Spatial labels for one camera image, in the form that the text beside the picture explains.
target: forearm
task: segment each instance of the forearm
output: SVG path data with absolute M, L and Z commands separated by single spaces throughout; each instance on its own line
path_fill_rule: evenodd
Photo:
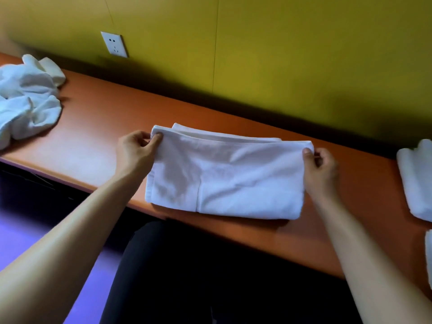
M 0 322 L 62 323 L 138 185 L 114 176 L 0 272 Z
M 337 200 L 316 204 L 364 323 L 430 323 L 432 304 Z

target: orange desk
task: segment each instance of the orange desk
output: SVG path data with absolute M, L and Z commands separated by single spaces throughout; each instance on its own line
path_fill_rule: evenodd
M 21 63 L 0 54 L 0 65 Z M 190 103 L 65 71 L 61 89 L 63 113 L 45 135 L 13 143 L 1 161 L 48 178 L 93 191 L 114 173 L 115 145 L 132 130 L 175 122 L 202 130 L 283 140 L 310 138 Z M 424 256 L 424 234 L 432 229 L 407 208 L 397 164 L 393 160 L 311 139 L 340 162 L 343 200 L 397 266 L 430 298 Z M 311 201 L 300 219 L 264 221 L 183 212 L 144 200 L 145 183 L 129 206 L 159 218 L 175 218 L 224 238 L 296 263 L 343 277 L 337 256 Z

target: outlet faceplate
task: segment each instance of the outlet faceplate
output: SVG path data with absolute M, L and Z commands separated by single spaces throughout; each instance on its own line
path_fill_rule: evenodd
M 101 32 L 105 44 L 108 48 L 108 52 L 115 56 L 122 56 L 127 58 L 126 49 L 124 48 L 123 40 L 121 35 Z

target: hand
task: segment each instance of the hand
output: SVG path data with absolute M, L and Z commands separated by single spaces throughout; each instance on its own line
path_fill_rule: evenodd
M 122 136 L 117 143 L 116 174 L 132 174 L 141 181 L 151 171 L 156 150 L 163 135 L 157 133 L 149 142 L 150 133 L 135 131 Z
M 305 188 L 315 204 L 327 200 L 339 201 L 338 162 L 324 148 L 316 148 L 315 155 L 308 148 L 303 149 L 305 163 Z

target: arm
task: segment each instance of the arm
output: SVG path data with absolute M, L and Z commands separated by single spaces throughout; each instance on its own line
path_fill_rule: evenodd
M 162 140 L 136 131 L 117 146 L 114 176 L 0 272 L 1 323 L 62 323 Z
M 342 265 L 364 323 L 432 322 L 432 302 L 407 280 L 340 201 L 338 165 L 331 153 L 303 150 L 305 187 Z

